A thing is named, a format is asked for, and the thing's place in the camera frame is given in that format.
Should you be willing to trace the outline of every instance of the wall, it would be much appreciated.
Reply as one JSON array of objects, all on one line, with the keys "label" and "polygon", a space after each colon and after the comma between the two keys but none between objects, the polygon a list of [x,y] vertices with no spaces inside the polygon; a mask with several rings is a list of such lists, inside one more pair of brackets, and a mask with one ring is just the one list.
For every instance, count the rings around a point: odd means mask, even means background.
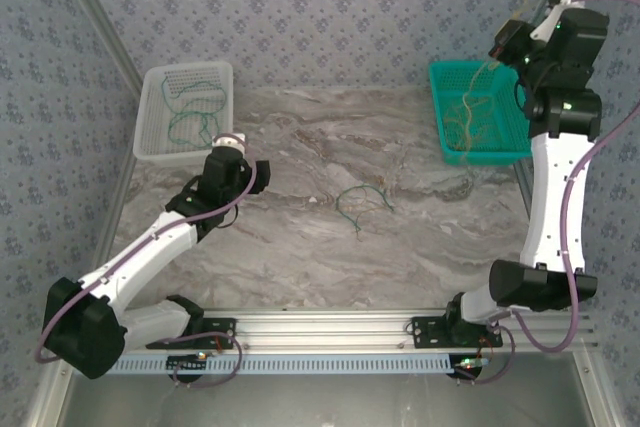
[{"label": "wall", "polygon": [[[609,1],[589,7],[611,16],[609,37],[590,86],[604,102],[602,132],[620,122],[640,99],[640,12]],[[597,156],[587,180],[585,256],[599,289],[590,308],[604,355],[622,393],[630,425],[640,425],[640,125],[636,120]]]},{"label": "wall", "polygon": [[101,2],[142,73],[222,58],[243,88],[421,83],[430,61],[484,58],[522,0]]},{"label": "wall", "polygon": [[75,0],[0,0],[0,425],[20,425],[49,286],[89,267],[136,101]]}]

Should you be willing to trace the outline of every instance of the basket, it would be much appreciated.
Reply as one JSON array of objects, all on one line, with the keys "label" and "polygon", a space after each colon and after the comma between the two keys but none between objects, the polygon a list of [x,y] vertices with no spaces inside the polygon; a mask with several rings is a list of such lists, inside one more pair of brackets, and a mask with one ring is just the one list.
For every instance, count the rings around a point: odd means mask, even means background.
[{"label": "basket", "polygon": [[144,76],[133,139],[139,160],[164,167],[201,163],[211,138],[233,132],[228,62],[154,67]]},{"label": "basket", "polygon": [[[429,68],[440,145],[449,164],[510,165],[531,156],[529,123],[514,98],[517,73],[481,61],[434,62]],[[519,94],[519,101],[524,94]]]}]

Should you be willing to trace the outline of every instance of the marble surface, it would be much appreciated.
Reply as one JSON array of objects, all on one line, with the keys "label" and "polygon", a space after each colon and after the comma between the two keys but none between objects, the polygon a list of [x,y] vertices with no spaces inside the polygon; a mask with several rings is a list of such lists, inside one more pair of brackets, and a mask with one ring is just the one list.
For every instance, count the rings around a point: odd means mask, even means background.
[{"label": "marble surface", "polygon": [[[241,204],[231,228],[168,265],[135,306],[179,293],[204,307],[441,307],[485,282],[496,258],[517,259],[528,220],[513,169],[445,164],[427,90],[235,97],[235,130],[271,162],[271,184]],[[112,253],[199,170],[138,162]],[[363,214],[357,238],[335,201],[362,183],[385,189],[394,211]],[[380,205],[359,190],[342,202],[353,215]]]}]

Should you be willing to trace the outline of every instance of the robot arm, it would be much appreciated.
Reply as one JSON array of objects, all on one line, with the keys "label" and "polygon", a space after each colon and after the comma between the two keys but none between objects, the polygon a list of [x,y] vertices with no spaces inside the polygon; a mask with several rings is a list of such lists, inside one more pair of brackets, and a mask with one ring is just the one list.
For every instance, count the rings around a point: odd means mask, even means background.
[{"label": "robot arm", "polygon": [[537,28],[511,20],[496,35],[489,55],[516,69],[517,85],[527,98],[523,112],[530,122],[535,170],[531,218],[520,262],[495,261],[488,284],[462,296],[463,322],[484,324],[508,315],[509,309],[543,311],[570,305],[559,233],[567,182],[574,182],[567,211],[567,250],[578,298],[595,294],[597,280],[584,274],[582,254],[587,167],[576,179],[571,172],[600,130],[601,100],[586,83],[608,21],[582,2],[550,0],[550,11]]},{"label": "robot arm", "polygon": [[[106,373],[124,352],[160,339],[200,333],[202,309],[179,296],[150,307],[126,309],[167,264],[220,226],[228,210],[213,216],[211,212],[250,188],[253,173],[244,159],[244,141],[229,138],[223,136],[214,143],[202,175],[189,181],[137,240],[78,282],[62,278],[51,287],[45,331],[65,311],[51,328],[45,347],[93,379]],[[249,194],[262,192],[270,180],[269,163],[255,165]],[[68,308],[74,298],[75,304]]]}]

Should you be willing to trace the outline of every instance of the patterned wallpaper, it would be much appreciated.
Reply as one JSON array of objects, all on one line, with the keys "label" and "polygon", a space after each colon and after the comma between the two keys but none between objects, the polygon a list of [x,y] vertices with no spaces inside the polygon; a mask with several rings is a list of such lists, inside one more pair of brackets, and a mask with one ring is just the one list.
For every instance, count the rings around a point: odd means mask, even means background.
[{"label": "patterned wallpaper", "polygon": [[[602,132],[620,122],[640,99],[640,11],[610,1],[589,7],[611,16],[609,38],[591,82],[603,98]],[[587,180],[585,257],[598,276],[590,308],[603,338],[615,385],[630,425],[640,426],[640,123],[636,120],[597,156]]]},{"label": "patterned wallpaper", "polygon": [[101,2],[142,73],[225,59],[246,88],[423,82],[433,60],[484,58],[522,0]]},{"label": "patterned wallpaper", "polygon": [[49,286],[89,267],[136,101],[75,0],[0,0],[0,425],[24,416]]}]

